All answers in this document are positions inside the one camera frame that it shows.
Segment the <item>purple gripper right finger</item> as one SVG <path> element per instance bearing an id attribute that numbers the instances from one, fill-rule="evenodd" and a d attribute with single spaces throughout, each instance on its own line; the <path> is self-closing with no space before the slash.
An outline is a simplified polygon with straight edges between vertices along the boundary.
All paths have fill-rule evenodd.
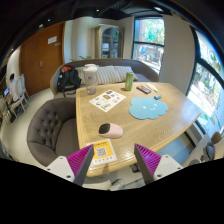
<path id="1" fill-rule="evenodd" d="M 152 183 L 154 181 L 154 173 L 162 156 L 139 144 L 134 146 L 134 155 L 137 159 L 145 184 Z"/>

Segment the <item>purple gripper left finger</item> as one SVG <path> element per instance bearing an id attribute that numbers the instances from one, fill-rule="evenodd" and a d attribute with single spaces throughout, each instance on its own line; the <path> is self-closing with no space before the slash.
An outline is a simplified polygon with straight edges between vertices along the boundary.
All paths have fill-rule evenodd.
<path id="1" fill-rule="evenodd" d="M 93 156 L 94 147 L 93 145 L 88 145 L 67 157 L 67 161 L 75 176 L 74 183 L 76 185 L 83 185 Z"/>

